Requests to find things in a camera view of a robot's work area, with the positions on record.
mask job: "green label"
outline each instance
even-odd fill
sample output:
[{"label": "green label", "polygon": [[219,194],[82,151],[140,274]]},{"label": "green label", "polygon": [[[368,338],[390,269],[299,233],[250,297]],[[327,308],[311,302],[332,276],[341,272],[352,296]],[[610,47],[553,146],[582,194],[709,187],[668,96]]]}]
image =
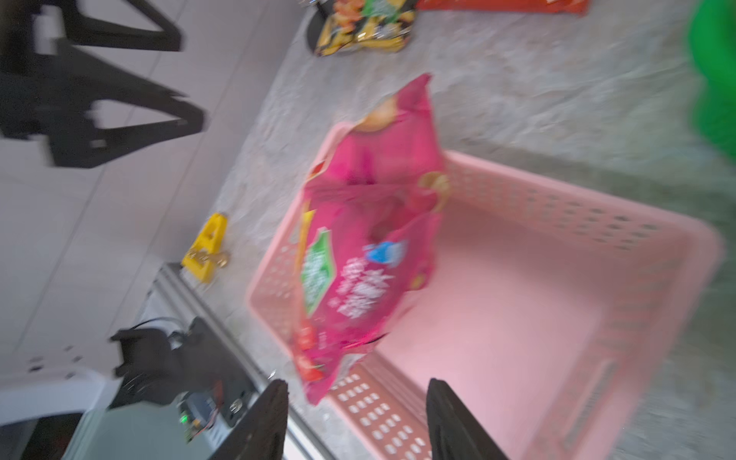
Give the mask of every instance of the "green label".
[{"label": "green label", "polygon": [[307,249],[302,265],[304,308],[307,317],[312,316],[334,280],[335,261],[332,257],[330,231],[320,228],[317,230],[314,243]]},{"label": "green label", "polygon": [[398,15],[398,9],[392,5],[389,0],[366,0],[363,7],[362,15],[366,18],[372,16],[386,17],[387,23],[395,22]]}]

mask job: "black metal stand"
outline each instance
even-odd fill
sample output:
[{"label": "black metal stand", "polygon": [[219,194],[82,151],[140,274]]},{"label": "black metal stand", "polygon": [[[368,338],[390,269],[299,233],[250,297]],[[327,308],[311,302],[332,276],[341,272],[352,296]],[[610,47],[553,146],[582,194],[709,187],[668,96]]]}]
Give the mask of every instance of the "black metal stand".
[{"label": "black metal stand", "polygon": [[[76,0],[7,0],[12,18],[0,30],[0,132],[8,138],[48,138],[56,166],[93,168],[145,146],[202,131],[205,113],[182,94],[108,64],[56,40],[57,54],[35,53],[33,20],[42,4],[61,8],[69,39],[80,44],[177,51],[176,26],[145,0],[127,0],[151,18],[160,32],[83,16]],[[95,101],[111,99],[177,117],[171,121],[102,129]]]}]

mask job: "pink plastic basket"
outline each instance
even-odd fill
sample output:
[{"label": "pink plastic basket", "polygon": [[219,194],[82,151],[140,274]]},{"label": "pink plastic basket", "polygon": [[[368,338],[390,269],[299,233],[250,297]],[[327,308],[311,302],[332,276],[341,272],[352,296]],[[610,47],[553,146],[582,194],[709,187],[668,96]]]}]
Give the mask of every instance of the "pink plastic basket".
[{"label": "pink plastic basket", "polygon": [[[316,162],[351,128],[336,125]],[[446,380],[511,460],[605,459],[722,253],[703,222],[447,152],[437,271],[328,397],[378,458],[426,460]],[[289,351],[300,197],[250,307]]]}]

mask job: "green object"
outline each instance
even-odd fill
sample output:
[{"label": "green object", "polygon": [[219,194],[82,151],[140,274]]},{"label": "green object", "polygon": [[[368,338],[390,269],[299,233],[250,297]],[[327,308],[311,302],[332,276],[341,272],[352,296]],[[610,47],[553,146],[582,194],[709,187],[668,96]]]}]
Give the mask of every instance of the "green object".
[{"label": "green object", "polygon": [[693,120],[736,160],[736,1],[705,0],[690,28],[695,63],[707,79]]},{"label": "green object", "polygon": [[311,317],[335,280],[335,261],[332,256],[330,231],[317,230],[314,243],[307,249],[302,266],[302,287],[307,317]]},{"label": "green object", "polygon": [[396,22],[399,17],[399,10],[388,0],[366,0],[361,14],[366,18],[386,16],[386,23],[391,23]]}]

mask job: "snack bag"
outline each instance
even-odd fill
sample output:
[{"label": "snack bag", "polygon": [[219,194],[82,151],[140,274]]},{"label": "snack bag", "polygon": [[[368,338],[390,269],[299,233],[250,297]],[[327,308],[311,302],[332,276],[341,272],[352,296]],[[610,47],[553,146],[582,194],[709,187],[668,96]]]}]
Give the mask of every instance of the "snack bag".
[{"label": "snack bag", "polygon": [[424,74],[357,124],[304,187],[294,363],[317,404],[422,288],[450,184]]},{"label": "snack bag", "polygon": [[409,38],[417,0],[335,0],[314,52],[379,48],[396,52]]},{"label": "snack bag", "polygon": [[590,0],[419,0],[420,10],[486,10],[517,13],[577,13],[588,10]]}]

